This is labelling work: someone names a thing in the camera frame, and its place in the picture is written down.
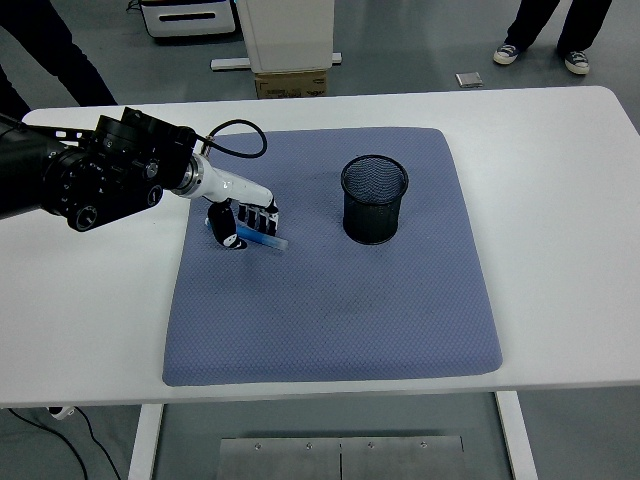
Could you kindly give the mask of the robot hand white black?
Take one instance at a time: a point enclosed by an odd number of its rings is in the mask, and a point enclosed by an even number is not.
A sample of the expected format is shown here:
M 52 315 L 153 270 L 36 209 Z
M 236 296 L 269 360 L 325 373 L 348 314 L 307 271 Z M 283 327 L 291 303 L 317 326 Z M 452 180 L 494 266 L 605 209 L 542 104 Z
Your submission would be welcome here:
M 210 201 L 207 219 L 214 238 L 223 247 L 246 247 L 246 242 L 237 234 L 231 207 L 233 201 L 238 204 L 241 222 L 260 233 L 276 234 L 279 210 L 272 192 L 266 187 L 205 163 L 197 195 Z

